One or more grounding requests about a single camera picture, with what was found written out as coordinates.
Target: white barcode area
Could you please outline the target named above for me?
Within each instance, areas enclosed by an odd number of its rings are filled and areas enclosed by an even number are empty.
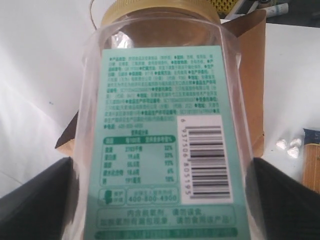
[[[231,203],[232,186],[220,115],[178,116],[181,202]]]

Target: barcode number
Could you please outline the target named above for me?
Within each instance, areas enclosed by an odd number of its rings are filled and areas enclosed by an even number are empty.
[[[220,115],[178,116],[181,202],[231,203],[232,186]]]

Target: gold lid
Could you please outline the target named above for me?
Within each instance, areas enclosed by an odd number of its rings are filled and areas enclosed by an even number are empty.
[[[101,26],[111,24],[129,13],[149,8],[176,8],[187,10],[211,22],[220,23],[216,9],[207,0],[117,0],[105,12]]]

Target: brown cardboard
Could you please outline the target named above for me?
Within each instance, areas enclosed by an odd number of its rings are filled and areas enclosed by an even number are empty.
[[[226,22],[223,26],[238,39],[241,50],[240,78],[250,139],[255,157],[264,151],[263,98],[266,47],[266,12],[257,10]],[[78,114],[74,116],[55,146],[73,155]]]

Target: transparent plastic jar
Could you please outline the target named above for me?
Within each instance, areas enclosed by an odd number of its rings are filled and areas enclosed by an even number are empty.
[[[85,53],[85,71],[79,109],[74,161],[79,189],[70,189],[64,240],[83,239],[88,189],[94,148],[98,91],[104,49],[220,46],[222,49],[230,108],[236,136],[242,183],[255,186],[254,177],[246,177],[253,159],[238,67],[240,53],[237,39],[220,25],[212,5],[201,0],[120,0],[106,12],[102,27],[91,37]],[[253,209],[260,210],[259,194]],[[255,213],[263,232],[261,213]],[[259,232],[248,210],[251,232]]]

